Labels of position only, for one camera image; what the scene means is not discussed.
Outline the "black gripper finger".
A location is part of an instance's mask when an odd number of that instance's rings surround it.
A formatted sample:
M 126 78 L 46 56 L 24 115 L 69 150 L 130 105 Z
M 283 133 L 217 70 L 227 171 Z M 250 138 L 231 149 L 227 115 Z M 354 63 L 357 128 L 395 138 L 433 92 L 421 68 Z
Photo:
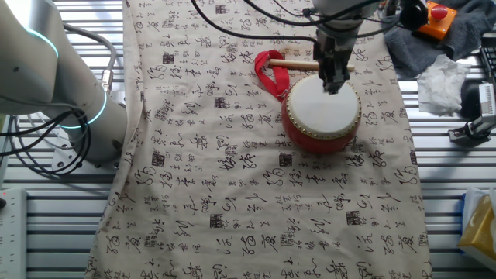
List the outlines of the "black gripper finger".
M 330 78 L 326 78 L 323 81 L 324 92 L 334 95 L 339 92 L 341 87 L 344 85 L 345 81 L 343 79 L 338 79 L 337 81 L 332 81 Z
M 322 66 L 320 76 L 324 82 L 344 82 L 349 79 L 347 67 Z

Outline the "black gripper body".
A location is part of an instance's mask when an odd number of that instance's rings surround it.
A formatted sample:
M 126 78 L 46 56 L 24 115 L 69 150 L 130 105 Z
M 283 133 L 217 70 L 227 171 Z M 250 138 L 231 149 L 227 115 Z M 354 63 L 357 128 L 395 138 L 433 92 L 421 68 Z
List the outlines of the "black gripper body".
M 320 70 L 347 69 L 355 39 L 349 37 L 329 36 L 326 33 L 316 33 L 314 59 L 319 63 Z

